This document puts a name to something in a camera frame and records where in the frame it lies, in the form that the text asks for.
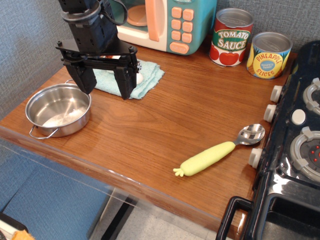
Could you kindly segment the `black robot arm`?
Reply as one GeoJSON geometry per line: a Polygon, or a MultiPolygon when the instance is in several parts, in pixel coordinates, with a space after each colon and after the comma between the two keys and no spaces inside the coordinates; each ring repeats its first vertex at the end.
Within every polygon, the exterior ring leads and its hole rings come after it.
{"type": "Polygon", "coordinates": [[[137,48],[118,38],[119,22],[110,2],[61,0],[59,4],[73,38],[58,41],[56,49],[79,89],[90,94],[97,84],[94,70],[108,70],[114,73],[121,97],[129,99],[140,67],[137,48]]]}

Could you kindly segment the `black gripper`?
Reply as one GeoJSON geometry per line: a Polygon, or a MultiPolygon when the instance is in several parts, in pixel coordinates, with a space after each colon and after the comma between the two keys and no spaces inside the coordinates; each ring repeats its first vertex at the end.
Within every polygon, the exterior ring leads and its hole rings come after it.
{"type": "Polygon", "coordinates": [[[90,94],[97,84],[93,69],[114,72],[120,95],[123,100],[130,98],[137,86],[140,62],[137,48],[122,40],[114,39],[102,51],[80,51],[74,39],[58,41],[55,46],[61,51],[62,61],[69,75],[85,94],[90,94]]]}

